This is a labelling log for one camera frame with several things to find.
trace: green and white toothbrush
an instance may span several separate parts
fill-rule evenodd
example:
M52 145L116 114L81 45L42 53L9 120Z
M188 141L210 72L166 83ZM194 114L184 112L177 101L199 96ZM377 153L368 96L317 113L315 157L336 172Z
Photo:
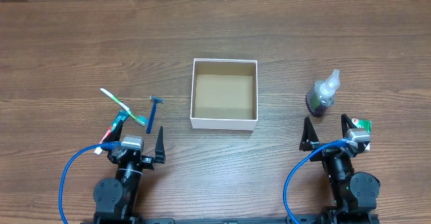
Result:
M130 108L127 107L124 103L122 103L121 101L119 101L113 94L111 94L108 90L104 89L104 88L100 88L100 90L106 94L107 96L109 96L109 98L113 99L117 104L119 104L121 107L123 107L123 109L129 114L129 116L131 116L135 122L137 122L138 124L140 124L141 126L146 126L148 123L147 118L145 118L144 116L134 116L132 114L132 111L130 111Z

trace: blue hose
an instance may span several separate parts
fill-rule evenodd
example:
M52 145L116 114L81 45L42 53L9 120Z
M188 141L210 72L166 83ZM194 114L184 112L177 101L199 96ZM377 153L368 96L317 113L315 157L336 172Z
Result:
M59 191L59 211L60 211L61 220L63 220L64 224L67 224L67 220L66 220L66 216L65 216L65 214L63 212L63 187L65 185L67 170L69 169L69 167L72 164L73 160L75 160L79 155L81 155L82 153L85 153L86 151L88 151L90 149L95 149L97 147L101 147L101 148L105 148L105 149L113 149L115 147L115 145L118 145L118 144L119 143L103 143L103 144L96 144L96 145L92 145L92 146L86 147L85 149L82 149L81 151L77 152L69 160L69 162L66 164L66 167L63 170L63 175L61 176L60 191Z
M322 147L319 147L318 149L316 149L316 151L313 151L310 155L308 155L306 158L304 158L301 162L298 163L298 165L296 165L294 167L294 169L292 169L292 171L290 172L288 178L286 179L286 183L284 183L284 189L283 189L283 202L284 202L284 207L286 208L290 218L293 220L293 222L295 224L300 224L300 222L298 220L296 220L296 218L294 217L293 213L290 211L289 209L289 205L288 205L288 197L287 197L287 193L288 193L288 186L289 186L289 182L290 179L292 178L292 176L295 174L296 170L298 170L304 163L306 163L308 160L310 160L312 157L314 157L315 155L319 154L322 150L325 150L327 148L331 148L331 147L343 147L347 145L347 140L346 139L340 139L337 141L334 141L332 143L328 143L323 145Z

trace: wood grain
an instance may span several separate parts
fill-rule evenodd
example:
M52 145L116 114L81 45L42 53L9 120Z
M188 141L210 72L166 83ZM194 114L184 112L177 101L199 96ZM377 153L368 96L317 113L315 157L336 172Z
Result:
M341 70L336 105L312 122L340 138L340 116L373 122L372 151L356 171L381 182L382 223L430 223L431 0L147 0L0 4L0 223L58 223L59 180L78 150L97 143L119 107L105 87L149 115L166 100L166 164L146 171L137 211L146 217L283 217L281 190L299 152L313 81ZM256 59L254 132L193 130L194 58ZM134 122L152 154L157 134ZM105 157L71 167L70 223L92 218L94 184L113 176ZM292 180L295 213L333 201L324 171Z

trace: square container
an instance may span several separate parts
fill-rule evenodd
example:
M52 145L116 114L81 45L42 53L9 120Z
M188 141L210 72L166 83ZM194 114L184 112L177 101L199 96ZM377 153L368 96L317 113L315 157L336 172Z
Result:
M257 119L257 61L194 60L193 128L253 130Z

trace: blue cable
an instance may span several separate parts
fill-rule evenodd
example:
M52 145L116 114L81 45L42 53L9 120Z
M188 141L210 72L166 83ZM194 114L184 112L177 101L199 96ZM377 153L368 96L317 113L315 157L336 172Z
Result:
M288 186L289 186L290 179L295 174L296 170L299 169L299 167L301 167L304 163L306 163L308 160L310 160L310 158L312 158L316 154L320 153L322 150L325 150L325 149L330 148L330 147L343 147L343 146L347 145L347 142L348 142L348 140L346 140L346 139L340 139L340 140L334 141L332 143L325 144L322 147L319 147L318 149L316 149L316 151L313 151L310 155L308 155L301 162L299 162L298 165L296 165L294 167L294 169L292 169L292 171L290 172L288 178L286 179L286 183L284 183L283 202L284 202L284 207L286 208L286 210L287 210L290 218L293 220L293 222L295 224L300 224L300 223L299 223L298 220L296 220L296 218L294 217L293 213L290 211L289 205L288 205L287 193L288 193Z
M103 144L96 144L96 145L92 145L89 147L86 147L85 149L82 149L81 151L77 152L70 160L69 162L66 164L66 167L63 171L63 175L61 176L61 181L60 181L60 191L59 191L59 211L60 211L60 216L61 216L61 220L63 220L64 224L67 224L67 220L66 220L66 216L63 212L63 187L65 185L65 180L66 180L66 173L67 170L69 169L70 165L72 164L73 160L75 160L75 158L77 158L79 155L81 155L82 153L90 150L90 149L95 149L97 147L101 147L101 148L105 148L105 149L113 149L115 147L115 145L119 144L118 142L116 143L103 143Z

